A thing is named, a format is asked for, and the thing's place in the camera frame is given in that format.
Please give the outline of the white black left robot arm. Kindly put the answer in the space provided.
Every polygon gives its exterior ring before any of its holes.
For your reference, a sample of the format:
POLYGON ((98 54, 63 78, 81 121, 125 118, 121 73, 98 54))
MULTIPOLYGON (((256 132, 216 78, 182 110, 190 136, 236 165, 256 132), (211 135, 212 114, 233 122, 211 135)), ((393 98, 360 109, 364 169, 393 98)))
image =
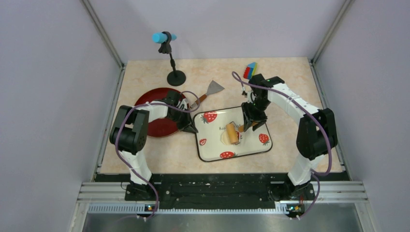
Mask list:
POLYGON ((188 100, 183 93, 170 90, 165 98, 147 101, 134 107, 120 106, 109 135, 117 156, 130 171, 130 194, 149 200, 158 193, 150 182, 152 172, 149 169, 144 146, 148 136, 148 126, 159 119, 169 119, 176 123, 178 131, 197 133, 188 100))

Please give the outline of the white strawberry print tray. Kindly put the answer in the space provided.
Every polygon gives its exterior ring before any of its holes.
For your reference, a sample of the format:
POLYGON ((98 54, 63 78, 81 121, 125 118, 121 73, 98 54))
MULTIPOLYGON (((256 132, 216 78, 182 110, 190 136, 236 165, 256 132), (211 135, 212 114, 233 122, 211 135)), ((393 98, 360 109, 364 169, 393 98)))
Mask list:
POLYGON ((273 147, 266 125, 244 130, 240 106, 197 113, 193 122, 198 156, 204 162, 265 153, 273 147))

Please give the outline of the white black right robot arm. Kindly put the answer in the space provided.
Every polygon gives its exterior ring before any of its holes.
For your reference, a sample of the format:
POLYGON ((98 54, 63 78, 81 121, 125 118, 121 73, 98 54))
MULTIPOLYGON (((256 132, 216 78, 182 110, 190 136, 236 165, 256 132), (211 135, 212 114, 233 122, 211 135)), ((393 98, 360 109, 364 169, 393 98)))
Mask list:
POLYGON ((256 131, 266 124, 265 111, 271 103, 279 106, 298 126, 296 147, 299 155, 283 186, 287 198, 297 199, 325 155, 328 156, 328 168, 323 175, 330 173, 331 151, 338 144, 334 112, 308 103, 278 76, 265 79, 257 74, 246 85, 251 90, 247 92, 247 101, 241 104, 244 131, 256 131))

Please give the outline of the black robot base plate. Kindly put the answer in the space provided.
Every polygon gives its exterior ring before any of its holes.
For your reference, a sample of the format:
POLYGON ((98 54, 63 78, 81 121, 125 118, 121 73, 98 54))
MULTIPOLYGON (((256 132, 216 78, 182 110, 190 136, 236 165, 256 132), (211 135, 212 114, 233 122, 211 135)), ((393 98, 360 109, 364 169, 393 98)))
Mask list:
POLYGON ((262 174, 153 174, 157 195, 138 198, 129 191, 129 174, 98 174, 95 182, 120 182, 126 201, 159 201, 160 209, 268 209, 281 200, 297 203, 314 199, 312 179, 301 190, 286 191, 285 173, 262 174))

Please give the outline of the wooden dough roller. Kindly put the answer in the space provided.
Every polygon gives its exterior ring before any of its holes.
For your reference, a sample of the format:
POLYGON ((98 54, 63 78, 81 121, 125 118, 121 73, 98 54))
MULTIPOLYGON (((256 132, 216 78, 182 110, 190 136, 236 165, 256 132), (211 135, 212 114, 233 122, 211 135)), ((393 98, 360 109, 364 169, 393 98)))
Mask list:
POLYGON ((230 122, 225 126, 226 131, 228 132, 231 143, 237 143, 237 136, 235 131, 243 133, 243 125, 237 125, 235 122, 230 122))

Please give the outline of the white dough lump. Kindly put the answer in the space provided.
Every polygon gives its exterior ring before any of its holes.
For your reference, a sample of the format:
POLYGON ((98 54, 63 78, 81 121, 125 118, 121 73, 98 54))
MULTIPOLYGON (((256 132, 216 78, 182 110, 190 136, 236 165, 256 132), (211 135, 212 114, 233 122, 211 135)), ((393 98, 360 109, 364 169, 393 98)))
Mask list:
POLYGON ((221 134, 220 140, 224 145, 238 145, 241 142, 242 139, 242 135, 240 134, 240 132, 235 131, 236 136, 237 136, 237 143, 231 143, 228 132, 225 131, 221 134))

